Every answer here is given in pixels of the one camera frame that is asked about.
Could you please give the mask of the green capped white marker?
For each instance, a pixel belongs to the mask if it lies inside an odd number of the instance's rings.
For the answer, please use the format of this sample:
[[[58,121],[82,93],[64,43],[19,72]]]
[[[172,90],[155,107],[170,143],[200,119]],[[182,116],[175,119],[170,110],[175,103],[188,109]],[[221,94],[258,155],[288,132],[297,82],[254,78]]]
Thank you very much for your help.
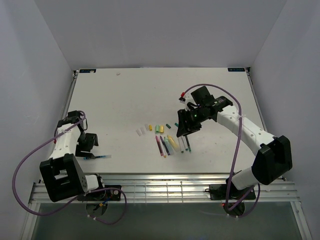
[[[188,149],[188,146],[187,146],[187,144],[186,144],[186,142],[185,142],[183,137],[181,137],[181,141],[182,141],[182,144],[183,144],[183,147],[184,147],[185,151],[188,152],[189,149]]]

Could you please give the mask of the teal gel pen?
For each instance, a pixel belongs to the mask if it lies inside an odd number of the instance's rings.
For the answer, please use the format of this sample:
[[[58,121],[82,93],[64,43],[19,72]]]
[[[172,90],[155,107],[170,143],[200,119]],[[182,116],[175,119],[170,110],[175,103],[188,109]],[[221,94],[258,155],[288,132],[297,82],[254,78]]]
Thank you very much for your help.
[[[192,149],[191,149],[191,145],[190,145],[190,141],[189,141],[188,136],[185,136],[185,140],[186,140],[186,144],[187,144],[187,147],[188,147],[188,151],[191,153]]]

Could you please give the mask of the yellow highlighter pen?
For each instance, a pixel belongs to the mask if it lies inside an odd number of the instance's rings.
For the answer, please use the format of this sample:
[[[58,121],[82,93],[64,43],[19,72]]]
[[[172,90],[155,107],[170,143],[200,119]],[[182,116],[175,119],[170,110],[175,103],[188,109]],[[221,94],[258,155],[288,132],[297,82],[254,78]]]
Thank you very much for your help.
[[[170,145],[172,146],[172,148],[174,149],[174,151],[178,153],[180,151],[180,147],[176,143],[176,141],[173,139],[173,137],[170,135],[167,135],[167,139],[168,139]]]

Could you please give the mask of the blue gel pen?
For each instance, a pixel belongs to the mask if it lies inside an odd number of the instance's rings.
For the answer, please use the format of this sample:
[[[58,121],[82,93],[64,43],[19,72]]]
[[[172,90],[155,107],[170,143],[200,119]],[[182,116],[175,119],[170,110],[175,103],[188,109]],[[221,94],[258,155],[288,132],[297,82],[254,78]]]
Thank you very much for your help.
[[[98,155],[98,156],[92,156],[92,157],[84,157],[84,160],[95,160],[95,159],[111,159],[112,155]]]

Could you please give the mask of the yellow highlighter cap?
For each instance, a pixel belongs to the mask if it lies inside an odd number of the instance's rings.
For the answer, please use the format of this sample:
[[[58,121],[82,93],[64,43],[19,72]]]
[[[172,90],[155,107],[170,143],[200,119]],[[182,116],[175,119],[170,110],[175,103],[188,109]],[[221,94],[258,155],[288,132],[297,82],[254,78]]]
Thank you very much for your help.
[[[163,133],[164,133],[164,130],[165,130],[164,126],[163,126],[163,125],[160,125],[160,126],[159,126],[159,132],[160,132],[161,134],[163,134]]]

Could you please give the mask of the dark purple pen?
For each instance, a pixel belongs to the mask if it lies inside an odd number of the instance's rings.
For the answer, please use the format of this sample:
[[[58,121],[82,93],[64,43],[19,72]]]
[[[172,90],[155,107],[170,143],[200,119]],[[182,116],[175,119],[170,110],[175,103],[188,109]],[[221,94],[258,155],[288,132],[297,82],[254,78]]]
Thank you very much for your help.
[[[162,136],[160,136],[160,140],[161,140],[161,143],[162,143],[162,145],[163,145],[163,147],[165,149],[165,152],[167,153],[168,156],[170,156],[170,152],[169,152],[169,150],[167,148],[167,145],[166,145],[166,143],[165,143],[165,141],[164,141]]]

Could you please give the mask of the mint green highlighter cap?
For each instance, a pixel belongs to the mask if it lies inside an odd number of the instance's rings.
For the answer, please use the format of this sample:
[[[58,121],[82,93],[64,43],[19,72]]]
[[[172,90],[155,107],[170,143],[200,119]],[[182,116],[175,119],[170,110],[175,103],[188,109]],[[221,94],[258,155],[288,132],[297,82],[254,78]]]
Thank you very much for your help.
[[[155,133],[160,133],[160,126],[158,124],[155,126]]]

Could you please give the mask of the red gel pen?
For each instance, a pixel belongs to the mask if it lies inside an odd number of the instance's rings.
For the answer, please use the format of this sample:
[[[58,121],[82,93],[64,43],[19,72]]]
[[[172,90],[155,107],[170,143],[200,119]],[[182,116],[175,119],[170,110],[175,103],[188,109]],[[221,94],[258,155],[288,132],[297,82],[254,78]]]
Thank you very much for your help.
[[[164,153],[163,153],[163,150],[162,150],[162,147],[161,147],[160,139],[158,138],[157,135],[155,136],[155,140],[156,140],[156,143],[157,143],[157,146],[158,146],[160,155],[163,157],[163,156],[164,156]]]

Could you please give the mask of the yellow capped white marker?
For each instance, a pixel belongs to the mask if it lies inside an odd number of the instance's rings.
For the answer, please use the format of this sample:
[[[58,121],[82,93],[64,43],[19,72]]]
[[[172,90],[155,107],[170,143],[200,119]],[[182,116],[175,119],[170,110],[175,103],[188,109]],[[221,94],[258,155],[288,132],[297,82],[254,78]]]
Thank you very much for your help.
[[[166,152],[165,152],[165,150],[163,148],[162,148],[162,153],[163,153],[163,157],[166,158],[167,155],[166,155]]]

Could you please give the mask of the clear teal pen cap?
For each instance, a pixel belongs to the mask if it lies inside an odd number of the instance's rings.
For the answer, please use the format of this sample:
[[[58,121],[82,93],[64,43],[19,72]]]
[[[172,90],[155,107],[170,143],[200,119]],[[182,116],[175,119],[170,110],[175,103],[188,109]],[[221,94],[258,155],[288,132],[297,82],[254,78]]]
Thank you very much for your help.
[[[137,130],[136,130],[136,133],[137,133],[139,136],[142,136],[142,132],[141,132],[140,129],[137,129]]]

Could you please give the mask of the clear red pen cap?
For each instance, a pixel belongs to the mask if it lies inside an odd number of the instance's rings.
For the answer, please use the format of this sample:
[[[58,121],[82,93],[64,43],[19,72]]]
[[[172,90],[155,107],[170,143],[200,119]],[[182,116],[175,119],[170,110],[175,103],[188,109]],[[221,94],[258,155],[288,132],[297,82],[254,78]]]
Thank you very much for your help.
[[[146,134],[146,131],[145,131],[145,129],[144,129],[143,127],[141,127],[140,130],[141,130],[141,132],[142,132],[143,135]]]

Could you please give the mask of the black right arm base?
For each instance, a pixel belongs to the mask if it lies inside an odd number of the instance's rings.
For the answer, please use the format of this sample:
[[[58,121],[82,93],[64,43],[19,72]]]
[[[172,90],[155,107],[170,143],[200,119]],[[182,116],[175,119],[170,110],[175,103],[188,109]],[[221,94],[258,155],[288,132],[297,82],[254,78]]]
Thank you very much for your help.
[[[244,198],[245,200],[255,200],[256,194],[253,189],[247,187],[242,190],[237,190],[233,186],[230,187],[229,199],[230,200],[239,200],[242,198],[247,192],[249,193]],[[209,193],[209,197],[211,200],[225,200],[227,196],[227,184],[210,184],[208,188],[204,190],[205,193]]]

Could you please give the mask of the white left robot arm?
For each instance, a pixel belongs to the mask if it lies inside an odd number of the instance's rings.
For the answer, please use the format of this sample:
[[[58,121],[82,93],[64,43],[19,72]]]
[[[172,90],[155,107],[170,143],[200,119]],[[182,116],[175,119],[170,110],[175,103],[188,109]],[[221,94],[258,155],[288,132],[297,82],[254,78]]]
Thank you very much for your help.
[[[52,202],[89,193],[95,200],[106,195],[106,187],[97,174],[86,175],[77,158],[95,159],[91,152],[99,146],[98,135],[86,132],[86,115],[81,110],[67,113],[58,121],[55,146],[48,160],[42,161],[39,170]]]

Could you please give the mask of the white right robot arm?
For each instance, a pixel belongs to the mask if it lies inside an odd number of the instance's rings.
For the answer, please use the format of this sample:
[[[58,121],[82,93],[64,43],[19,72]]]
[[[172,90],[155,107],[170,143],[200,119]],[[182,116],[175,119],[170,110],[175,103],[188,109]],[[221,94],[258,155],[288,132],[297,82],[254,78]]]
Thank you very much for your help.
[[[238,100],[229,97],[214,97],[208,90],[209,84],[197,84],[187,89],[191,98],[182,92],[179,100],[184,108],[177,112],[178,129],[176,136],[187,137],[198,132],[202,122],[213,120],[227,128],[237,137],[231,166],[236,165],[240,143],[253,153],[252,166],[237,173],[232,169],[226,181],[226,195],[237,199],[244,190],[258,184],[269,185],[288,172],[292,167],[290,140],[284,135],[276,137],[263,130],[242,114]]]

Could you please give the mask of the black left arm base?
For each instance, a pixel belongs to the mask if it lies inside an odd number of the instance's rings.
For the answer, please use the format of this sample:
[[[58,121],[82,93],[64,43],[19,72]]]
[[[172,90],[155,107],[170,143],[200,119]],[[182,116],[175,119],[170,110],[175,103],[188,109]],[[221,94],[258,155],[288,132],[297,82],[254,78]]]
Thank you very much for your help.
[[[87,202],[87,201],[120,201],[121,193],[119,189],[122,189],[121,185],[105,185],[106,188],[111,188],[109,190],[103,190],[94,193],[88,193],[87,195],[80,195],[76,199],[78,201]]]

